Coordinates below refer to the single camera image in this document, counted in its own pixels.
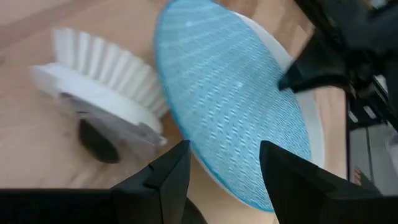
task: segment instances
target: wooden surface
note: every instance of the wooden surface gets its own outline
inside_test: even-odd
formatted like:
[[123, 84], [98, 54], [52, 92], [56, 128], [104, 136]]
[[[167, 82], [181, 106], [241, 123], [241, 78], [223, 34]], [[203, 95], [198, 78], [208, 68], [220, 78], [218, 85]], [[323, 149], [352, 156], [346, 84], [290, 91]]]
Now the wooden surface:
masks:
[[[1, 24], [0, 187], [108, 188], [145, 165], [132, 163], [128, 156], [116, 165], [94, 160], [76, 141], [75, 122], [59, 111], [53, 99], [35, 89], [28, 66], [53, 60], [50, 30], [60, 26], [100, 35], [153, 65], [155, 20], [165, 2], [68, 0], [41, 11], [35, 9], [36, 14], [23, 11], [30, 16]], [[311, 34], [311, 23], [292, 0], [220, 2], [253, 18], [294, 57]], [[6, 11], [3, 1], [0, 4], [0, 12]], [[324, 88], [316, 90], [314, 97], [325, 133], [325, 168], [344, 177], [344, 93]], [[182, 137], [169, 114], [162, 122], [169, 140], [164, 152]], [[188, 196], [209, 223], [272, 223], [275, 219], [273, 214], [243, 205], [229, 196], [194, 159]]]

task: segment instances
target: round cleaning pad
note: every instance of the round cleaning pad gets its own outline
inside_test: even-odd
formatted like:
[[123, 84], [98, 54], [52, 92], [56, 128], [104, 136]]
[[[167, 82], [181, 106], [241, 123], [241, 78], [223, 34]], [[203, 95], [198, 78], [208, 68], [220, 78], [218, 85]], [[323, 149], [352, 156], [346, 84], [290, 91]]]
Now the round cleaning pad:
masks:
[[272, 211], [262, 140], [311, 159], [303, 114], [282, 69], [239, 16], [209, 0], [172, 1], [159, 16], [160, 81], [184, 138], [207, 171], [244, 203]]

